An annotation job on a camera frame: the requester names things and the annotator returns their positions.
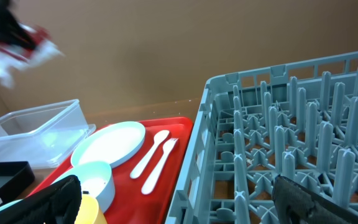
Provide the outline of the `white napkin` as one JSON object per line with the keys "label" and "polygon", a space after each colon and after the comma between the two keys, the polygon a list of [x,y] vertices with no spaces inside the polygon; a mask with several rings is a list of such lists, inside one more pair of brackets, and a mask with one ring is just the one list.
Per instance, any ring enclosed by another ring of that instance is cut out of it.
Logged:
{"label": "white napkin", "polygon": [[0,84],[6,88],[14,88],[13,71],[23,72],[38,67],[57,56],[64,56],[64,54],[49,40],[41,43],[40,48],[36,49],[32,58],[26,62],[0,52]]}

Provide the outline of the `yellow plastic cup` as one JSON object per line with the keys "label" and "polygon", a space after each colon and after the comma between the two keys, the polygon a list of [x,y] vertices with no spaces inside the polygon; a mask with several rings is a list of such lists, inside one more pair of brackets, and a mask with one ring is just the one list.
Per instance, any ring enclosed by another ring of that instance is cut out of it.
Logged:
{"label": "yellow plastic cup", "polygon": [[88,194],[82,195],[80,209],[74,224],[107,224],[104,213],[94,197]]}

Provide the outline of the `red ketchup packet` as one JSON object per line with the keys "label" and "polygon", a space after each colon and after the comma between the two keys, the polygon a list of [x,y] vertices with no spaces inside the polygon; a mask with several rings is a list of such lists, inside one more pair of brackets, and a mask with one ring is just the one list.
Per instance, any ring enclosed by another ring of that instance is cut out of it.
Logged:
{"label": "red ketchup packet", "polygon": [[42,44],[50,40],[49,31],[43,27],[29,27],[19,24],[19,27],[9,27],[8,42],[0,41],[0,52],[18,61],[28,62],[41,52]]}

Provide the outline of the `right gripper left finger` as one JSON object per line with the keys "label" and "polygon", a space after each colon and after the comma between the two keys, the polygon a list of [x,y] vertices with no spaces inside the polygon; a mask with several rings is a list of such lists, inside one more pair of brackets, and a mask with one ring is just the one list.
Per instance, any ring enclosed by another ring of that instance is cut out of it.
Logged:
{"label": "right gripper left finger", "polygon": [[0,211],[0,224],[74,224],[80,210],[80,181],[69,175]]}

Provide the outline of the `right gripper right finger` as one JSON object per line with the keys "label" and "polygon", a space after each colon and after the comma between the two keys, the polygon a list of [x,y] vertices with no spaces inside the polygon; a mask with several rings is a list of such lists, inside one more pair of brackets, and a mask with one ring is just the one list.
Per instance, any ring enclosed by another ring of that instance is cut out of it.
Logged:
{"label": "right gripper right finger", "polygon": [[358,224],[358,215],[279,175],[272,200],[281,224]]}

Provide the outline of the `light blue small bowl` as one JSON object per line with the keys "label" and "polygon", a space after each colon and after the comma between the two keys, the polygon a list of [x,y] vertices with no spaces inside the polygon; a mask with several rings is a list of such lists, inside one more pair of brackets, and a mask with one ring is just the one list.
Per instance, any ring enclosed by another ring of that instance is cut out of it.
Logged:
{"label": "light blue small bowl", "polygon": [[69,175],[77,176],[81,191],[88,192],[94,197],[103,213],[108,210],[114,200],[116,189],[112,169],[107,162],[93,161],[74,166],[53,181],[53,184]]}

